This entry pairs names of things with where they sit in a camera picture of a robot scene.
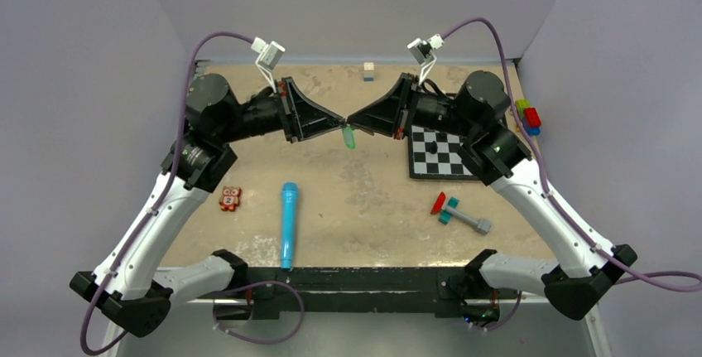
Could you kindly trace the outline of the green key tag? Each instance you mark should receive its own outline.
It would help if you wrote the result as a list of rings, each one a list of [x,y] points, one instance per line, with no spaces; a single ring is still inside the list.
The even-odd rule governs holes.
[[[353,129],[350,126],[345,127],[342,130],[342,135],[343,135],[344,145],[350,150],[355,149],[356,142],[355,142]]]

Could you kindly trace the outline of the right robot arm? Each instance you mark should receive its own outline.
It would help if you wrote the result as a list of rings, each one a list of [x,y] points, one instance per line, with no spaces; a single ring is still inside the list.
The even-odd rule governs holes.
[[[413,127],[458,136],[462,163],[509,202],[555,256],[545,261],[486,249],[466,265],[462,288],[477,297],[495,288],[529,292],[580,320],[637,255],[630,246],[601,236],[540,178],[525,143],[502,123],[509,104],[503,82],[491,72],[471,73],[453,97],[427,93],[415,75],[404,73],[388,93],[351,114],[348,123],[398,139]]]

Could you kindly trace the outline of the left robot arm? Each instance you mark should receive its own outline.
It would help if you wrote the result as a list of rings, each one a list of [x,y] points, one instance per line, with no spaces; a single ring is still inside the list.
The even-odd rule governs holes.
[[[213,292],[239,297],[249,283],[248,266],[224,249],[168,274],[157,271],[184,224],[235,163],[231,143],[279,131],[288,142],[301,142],[344,124],[342,116],[304,96],[290,77],[244,103],[222,75],[194,79],[182,139],[162,162],[143,211],[109,256],[94,270],[76,273],[70,287],[136,337],[151,334],[170,310],[195,298]]]

